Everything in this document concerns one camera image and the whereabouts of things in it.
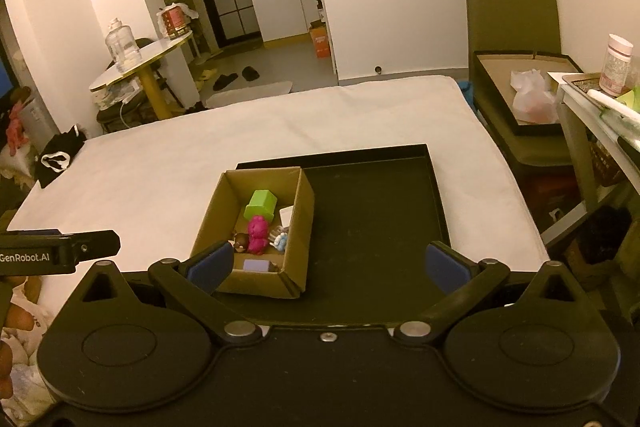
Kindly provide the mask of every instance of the white block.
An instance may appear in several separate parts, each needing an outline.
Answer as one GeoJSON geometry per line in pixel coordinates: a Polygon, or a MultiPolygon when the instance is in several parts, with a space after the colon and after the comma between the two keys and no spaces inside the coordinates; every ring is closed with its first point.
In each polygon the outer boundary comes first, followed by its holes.
{"type": "Polygon", "coordinates": [[[242,269],[249,272],[268,272],[271,268],[271,262],[266,259],[245,259],[242,269]]]}
{"type": "Polygon", "coordinates": [[[291,223],[291,215],[293,214],[293,206],[285,206],[280,209],[280,221],[285,232],[289,232],[289,224],[291,223]]]}

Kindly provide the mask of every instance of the white sheet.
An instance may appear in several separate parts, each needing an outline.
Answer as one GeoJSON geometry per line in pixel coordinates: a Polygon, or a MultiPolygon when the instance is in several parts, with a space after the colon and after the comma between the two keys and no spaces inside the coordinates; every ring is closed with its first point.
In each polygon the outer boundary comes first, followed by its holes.
{"type": "MultiPolygon", "coordinates": [[[[220,174],[238,162],[415,143],[429,147],[453,248],[518,271],[548,259],[507,163],[444,76],[252,100],[89,140],[10,230],[113,229],[118,267],[145,270],[189,256],[220,174]]],[[[57,313],[90,264],[45,277],[40,304],[57,313]]]]}

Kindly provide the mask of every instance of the pink doll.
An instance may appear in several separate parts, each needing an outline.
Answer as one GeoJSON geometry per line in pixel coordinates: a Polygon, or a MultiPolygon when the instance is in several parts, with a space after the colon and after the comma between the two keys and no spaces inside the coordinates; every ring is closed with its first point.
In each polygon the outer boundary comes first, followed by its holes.
{"type": "Polygon", "coordinates": [[[269,223],[262,216],[254,216],[246,227],[249,233],[249,253],[262,255],[262,250],[269,245],[269,223]]]}

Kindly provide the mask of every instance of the cardboard tray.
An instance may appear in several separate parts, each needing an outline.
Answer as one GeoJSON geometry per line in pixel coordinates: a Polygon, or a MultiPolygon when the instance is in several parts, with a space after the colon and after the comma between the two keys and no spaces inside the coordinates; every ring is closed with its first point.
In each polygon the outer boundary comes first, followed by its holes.
{"type": "MultiPolygon", "coordinates": [[[[560,73],[582,73],[582,70],[567,55],[536,53],[530,51],[475,52],[474,61],[478,77],[486,92],[491,95],[496,107],[509,123],[514,134],[519,136],[562,136],[559,123],[537,124],[516,120],[513,115],[513,99],[516,90],[511,87],[511,71],[540,70],[543,75],[550,71],[560,73]]],[[[550,87],[556,86],[550,81],[550,87]]]]}
{"type": "Polygon", "coordinates": [[[314,218],[314,193],[300,167],[223,172],[202,220],[191,256],[199,255],[210,245],[231,239],[234,232],[246,233],[244,209],[254,190],[259,188],[270,190],[278,198],[270,229],[280,224],[278,210],[283,206],[293,206],[287,248],[283,254],[269,246],[259,256],[236,252],[233,270],[220,284],[218,291],[296,299],[305,290],[309,238],[314,218]],[[245,270],[244,261],[247,259],[270,261],[276,270],[245,270]]]}
{"type": "Polygon", "coordinates": [[[300,166],[315,194],[306,291],[295,300],[216,293],[259,324],[363,325],[413,320],[442,298],[427,277],[431,241],[449,244],[426,145],[265,160],[300,166]]]}

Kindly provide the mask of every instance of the red canister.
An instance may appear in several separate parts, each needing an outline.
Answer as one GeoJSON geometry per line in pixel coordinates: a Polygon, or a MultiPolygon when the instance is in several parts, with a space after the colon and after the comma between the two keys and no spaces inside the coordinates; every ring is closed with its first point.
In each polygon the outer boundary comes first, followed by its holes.
{"type": "Polygon", "coordinates": [[[162,22],[170,39],[177,39],[189,32],[189,27],[184,20],[182,8],[174,6],[162,12],[162,22]]]}

